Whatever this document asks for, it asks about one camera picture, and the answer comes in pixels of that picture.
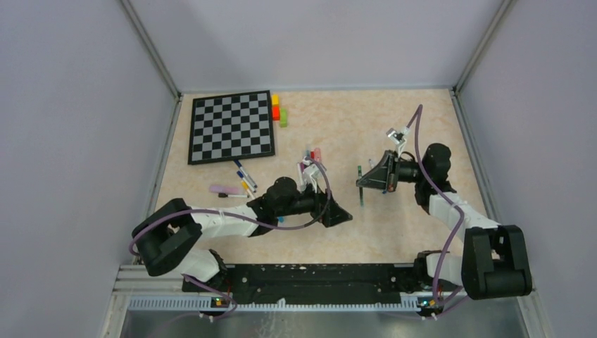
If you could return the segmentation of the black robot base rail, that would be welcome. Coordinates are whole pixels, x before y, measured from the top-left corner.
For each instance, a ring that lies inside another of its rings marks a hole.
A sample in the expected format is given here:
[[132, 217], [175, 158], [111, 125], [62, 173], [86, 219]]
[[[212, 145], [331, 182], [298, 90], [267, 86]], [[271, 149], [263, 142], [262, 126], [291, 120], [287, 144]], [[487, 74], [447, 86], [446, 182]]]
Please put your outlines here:
[[432, 279], [413, 264], [236, 264], [210, 287], [241, 305], [372, 305], [429, 292]]

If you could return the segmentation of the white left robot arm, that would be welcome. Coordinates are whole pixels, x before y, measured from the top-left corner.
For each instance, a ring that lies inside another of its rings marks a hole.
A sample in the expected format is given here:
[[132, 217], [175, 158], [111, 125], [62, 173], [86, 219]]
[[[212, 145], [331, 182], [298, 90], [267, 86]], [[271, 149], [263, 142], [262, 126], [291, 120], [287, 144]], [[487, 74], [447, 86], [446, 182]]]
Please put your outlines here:
[[226, 265], [216, 251], [197, 249], [197, 242], [261, 236], [279, 228], [279, 218], [302, 214], [312, 218], [308, 225], [325, 227], [353, 218], [330, 190], [307, 184], [299, 191], [293, 179], [281, 177], [262, 196], [237, 207], [192, 208], [182, 198], [172, 199], [133, 229], [130, 249], [152, 277], [176, 272], [217, 291], [225, 284]]

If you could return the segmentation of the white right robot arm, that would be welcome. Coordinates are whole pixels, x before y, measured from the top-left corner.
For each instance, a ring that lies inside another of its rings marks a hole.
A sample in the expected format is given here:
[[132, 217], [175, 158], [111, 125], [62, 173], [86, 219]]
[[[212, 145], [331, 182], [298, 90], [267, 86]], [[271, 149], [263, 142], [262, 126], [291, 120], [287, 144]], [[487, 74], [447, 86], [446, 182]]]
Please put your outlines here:
[[388, 150], [356, 186], [390, 193], [400, 182], [412, 183], [417, 205], [463, 242], [461, 256], [420, 253], [423, 264], [413, 271], [418, 288], [431, 290], [446, 281], [463, 287], [474, 300], [530, 294], [533, 282], [522, 229], [497, 223], [461, 199], [448, 180], [450, 168], [451, 150], [444, 144], [429, 145], [419, 161]]

